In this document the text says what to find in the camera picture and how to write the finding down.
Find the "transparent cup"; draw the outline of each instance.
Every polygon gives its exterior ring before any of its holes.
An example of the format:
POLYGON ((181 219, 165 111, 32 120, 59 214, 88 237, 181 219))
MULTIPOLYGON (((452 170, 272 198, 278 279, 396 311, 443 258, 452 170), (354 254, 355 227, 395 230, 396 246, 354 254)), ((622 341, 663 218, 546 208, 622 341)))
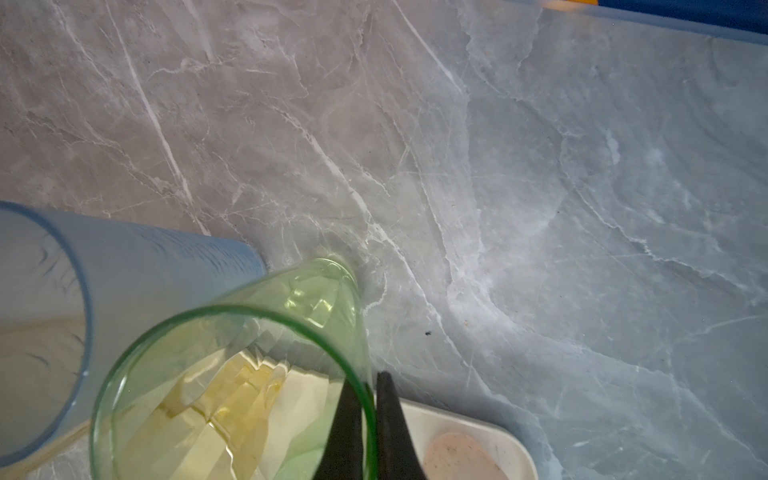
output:
POLYGON ((355 277, 319 258, 273 273, 137 340, 102 387, 96 480, 310 480, 345 379, 376 477, 375 408, 355 277))
POLYGON ((142 333, 263 274, 244 243, 0 202, 0 467, 86 432, 142 333))

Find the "green drinking glass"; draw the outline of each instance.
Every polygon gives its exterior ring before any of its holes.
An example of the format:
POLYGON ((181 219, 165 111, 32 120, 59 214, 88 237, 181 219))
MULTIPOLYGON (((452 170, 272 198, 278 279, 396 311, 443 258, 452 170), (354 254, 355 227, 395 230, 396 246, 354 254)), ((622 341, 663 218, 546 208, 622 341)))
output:
POLYGON ((91 423, 95 480, 311 480, 347 379, 376 478, 372 373, 355 277, 319 258, 146 332, 91 423))

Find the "white tray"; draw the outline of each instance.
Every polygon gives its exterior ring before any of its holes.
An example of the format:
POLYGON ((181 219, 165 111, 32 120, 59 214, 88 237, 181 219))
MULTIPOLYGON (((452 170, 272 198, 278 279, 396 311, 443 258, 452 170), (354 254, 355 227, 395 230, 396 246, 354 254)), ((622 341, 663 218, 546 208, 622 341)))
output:
POLYGON ((488 452, 509 480, 538 480, 531 454, 504 429, 409 400, 401 399, 400 405, 419 462, 423 462, 427 448, 440 435, 463 433, 474 438, 488 452))

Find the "green glass rim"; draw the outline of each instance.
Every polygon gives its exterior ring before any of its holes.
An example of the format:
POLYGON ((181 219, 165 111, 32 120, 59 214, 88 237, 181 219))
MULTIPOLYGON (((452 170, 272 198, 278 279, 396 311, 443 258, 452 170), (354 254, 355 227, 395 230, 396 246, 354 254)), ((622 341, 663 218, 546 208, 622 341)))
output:
POLYGON ((255 319, 267 319, 275 323, 279 323, 280 325, 286 326, 293 330, 295 333, 298 333, 299 335, 307 338, 325 350, 325 352, 328 353, 328 355, 341 367, 342 371, 346 375, 346 378, 349 380, 349 384, 352 386, 352 389, 357 395, 357 398, 360 401, 360 405, 362 406, 363 413, 366 416, 366 470, 369 480, 374 480, 378 476, 378 453, 376 448, 376 407, 373 401, 373 392, 371 390, 371 386, 369 386, 367 382, 362 382, 360 378, 358 378, 349 362, 336 350, 336 348, 333 347, 333 345, 331 345, 325 338, 316 333, 314 330, 310 329, 307 325, 282 313, 278 313, 269 309, 262 309, 245 305, 207 305, 179 313, 178 315, 172 316, 171 318, 158 323, 156 326, 149 329, 135 342, 133 342, 122 355, 120 355, 120 358, 112 366, 106 376, 106 379, 104 380, 104 383, 101 385, 98 396, 96 397, 96 403, 94 404, 93 416, 91 417, 89 450, 91 457, 91 474, 94 476, 94 480, 107 480, 99 478, 98 470, 96 469, 95 445, 99 440, 99 433, 96 427, 99 420, 101 419, 101 416, 104 414, 103 409, 101 408, 104 395, 106 395, 107 391, 116 380, 122 381, 122 378, 115 378, 115 376, 118 374, 118 371, 125 366, 125 363, 131 359, 134 354, 138 354, 138 356, 133 359, 134 362, 138 361, 142 354, 140 350, 148 349, 173 328, 203 316, 221 315, 226 313, 248 316, 255 319))

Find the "marble tile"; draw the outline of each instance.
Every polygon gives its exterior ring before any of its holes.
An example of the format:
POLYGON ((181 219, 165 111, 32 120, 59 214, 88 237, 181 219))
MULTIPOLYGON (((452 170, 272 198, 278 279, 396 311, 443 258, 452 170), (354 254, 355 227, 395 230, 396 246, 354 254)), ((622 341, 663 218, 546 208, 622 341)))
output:
POLYGON ((375 367, 543 480, 766 478, 767 85, 503 0, 4 0, 0 197, 342 253, 375 367))

